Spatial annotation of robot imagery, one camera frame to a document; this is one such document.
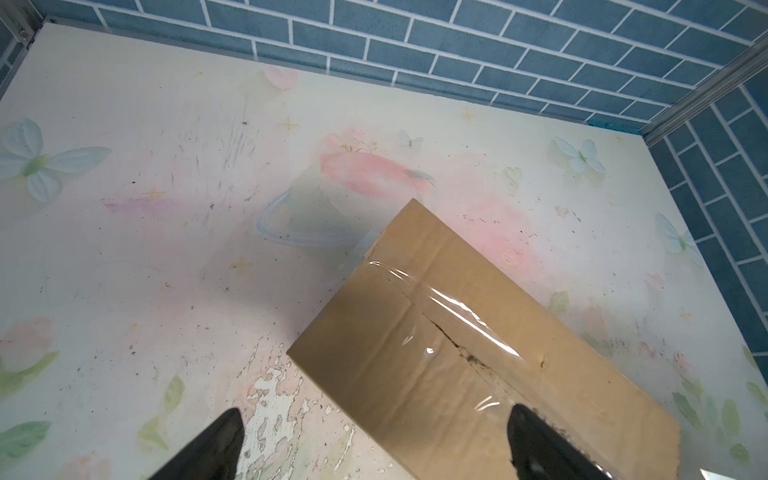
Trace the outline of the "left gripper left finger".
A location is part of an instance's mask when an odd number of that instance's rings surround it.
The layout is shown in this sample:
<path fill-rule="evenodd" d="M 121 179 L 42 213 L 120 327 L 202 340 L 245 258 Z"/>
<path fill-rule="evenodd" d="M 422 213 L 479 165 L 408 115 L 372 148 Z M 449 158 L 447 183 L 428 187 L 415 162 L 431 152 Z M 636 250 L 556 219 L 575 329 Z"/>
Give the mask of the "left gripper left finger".
<path fill-rule="evenodd" d="M 224 411 L 150 480 L 232 480 L 245 438 L 241 412 Z"/>

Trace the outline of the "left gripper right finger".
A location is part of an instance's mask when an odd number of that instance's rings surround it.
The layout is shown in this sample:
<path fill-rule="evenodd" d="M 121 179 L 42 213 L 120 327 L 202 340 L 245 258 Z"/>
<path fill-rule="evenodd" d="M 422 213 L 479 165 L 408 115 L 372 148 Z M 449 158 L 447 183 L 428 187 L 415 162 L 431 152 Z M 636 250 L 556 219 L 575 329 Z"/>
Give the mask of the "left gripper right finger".
<path fill-rule="evenodd" d="M 511 463 L 520 480 L 604 480 L 607 472 L 533 410 L 515 404 L 507 422 Z"/>

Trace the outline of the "brown cardboard express box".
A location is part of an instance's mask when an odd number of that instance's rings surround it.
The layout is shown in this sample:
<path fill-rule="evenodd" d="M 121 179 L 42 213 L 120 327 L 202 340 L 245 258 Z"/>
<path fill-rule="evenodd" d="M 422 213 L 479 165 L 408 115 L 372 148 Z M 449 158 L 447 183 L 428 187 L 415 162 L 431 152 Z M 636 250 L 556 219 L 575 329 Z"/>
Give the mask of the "brown cardboard express box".
<path fill-rule="evenodd" d="M 417 201 L 288 351 L 417 479 L 518 479 L 533 410 L 610 479 L 674 479 L 679 423 Z"/>

